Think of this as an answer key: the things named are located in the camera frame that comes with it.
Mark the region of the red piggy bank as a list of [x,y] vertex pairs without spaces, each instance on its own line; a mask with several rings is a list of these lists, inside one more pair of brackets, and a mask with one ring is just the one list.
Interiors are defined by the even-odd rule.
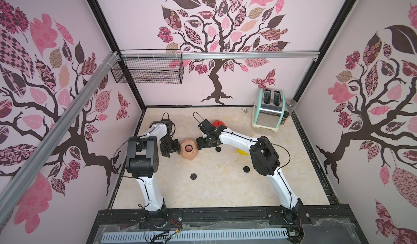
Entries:
[[212,123],[212,125],[213,125],[213,126],[215,126],[216,128],[217,128],[217,127],[219,127],[219,126],[226,126],[224,122],[219,121],[219,120],[215,120],[215,121]]

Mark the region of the peach piggy bank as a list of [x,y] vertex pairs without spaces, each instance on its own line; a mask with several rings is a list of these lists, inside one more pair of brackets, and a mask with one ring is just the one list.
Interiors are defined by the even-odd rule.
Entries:
[[180,144],[180,155],[187,160],[193,160],[198,155],[198,147],[194,140],[185,139]]

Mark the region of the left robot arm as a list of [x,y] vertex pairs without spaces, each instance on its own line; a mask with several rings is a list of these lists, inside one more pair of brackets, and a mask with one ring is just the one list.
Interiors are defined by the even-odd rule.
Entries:
[[132,136],[127,141],[126,170],[139,183],[146,202],[143,208],[149,212],[166,211],[155,174],[160,154],[169,158],[172,153],[180,153],[179,141],[173,139],[174,127],[169,118],[154,121],[143,135]]

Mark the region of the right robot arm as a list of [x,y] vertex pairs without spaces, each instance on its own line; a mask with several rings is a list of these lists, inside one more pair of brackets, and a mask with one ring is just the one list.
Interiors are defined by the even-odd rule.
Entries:
[[287,182],[279,162],[279,155],[266,136],[249,137],[236,133],[226,126],[215,127],[208,120],[202,121],[198,128],[203,135],[196,139],[199,150],[230,145],[250,155],[254,170],[268,177],[278,194],[283,215],[288,220],[297,220],[303,203]]

